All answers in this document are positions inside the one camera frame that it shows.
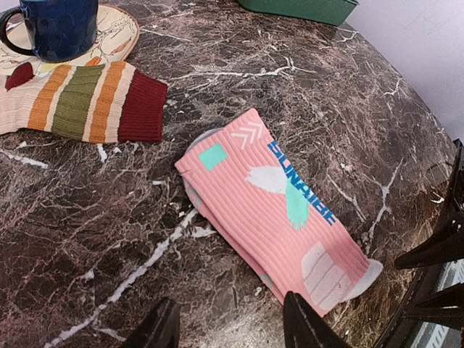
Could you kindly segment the pink patterned sock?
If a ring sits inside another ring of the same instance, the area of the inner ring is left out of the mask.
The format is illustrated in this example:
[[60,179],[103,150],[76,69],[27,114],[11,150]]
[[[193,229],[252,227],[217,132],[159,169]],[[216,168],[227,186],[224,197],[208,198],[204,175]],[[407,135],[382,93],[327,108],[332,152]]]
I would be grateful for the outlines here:
[[326,315],[382,272],[299,176],[255,109],[198,137],[175,166],[195,208],[277,299],[292,291]]

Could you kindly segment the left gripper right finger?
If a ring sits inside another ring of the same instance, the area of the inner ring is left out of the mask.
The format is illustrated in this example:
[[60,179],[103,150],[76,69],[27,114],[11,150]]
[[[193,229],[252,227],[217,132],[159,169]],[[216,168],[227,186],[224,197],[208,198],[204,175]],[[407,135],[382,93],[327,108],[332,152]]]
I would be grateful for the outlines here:
[[298,293],[288,291],[283,302],[286,348],[350,348]]

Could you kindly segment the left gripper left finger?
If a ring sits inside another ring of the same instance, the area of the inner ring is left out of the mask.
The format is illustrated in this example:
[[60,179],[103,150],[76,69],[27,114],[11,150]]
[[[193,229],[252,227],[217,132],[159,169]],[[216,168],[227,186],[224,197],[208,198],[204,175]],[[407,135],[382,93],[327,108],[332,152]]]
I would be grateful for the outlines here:
[[121,347],[178,348],[180,324],[180,305],[163,297]]

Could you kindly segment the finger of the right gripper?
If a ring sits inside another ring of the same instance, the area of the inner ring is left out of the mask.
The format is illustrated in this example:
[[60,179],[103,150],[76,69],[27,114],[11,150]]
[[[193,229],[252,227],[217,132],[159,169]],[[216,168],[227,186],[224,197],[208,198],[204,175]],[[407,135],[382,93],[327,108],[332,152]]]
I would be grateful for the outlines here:
[[405,310],[403,318],[419,321],[463,321],[463,283],[432,294]]
[[432,235],[394,261],[398,269],[419,268],[463,258],[463,143],[457,147],[447,195]]

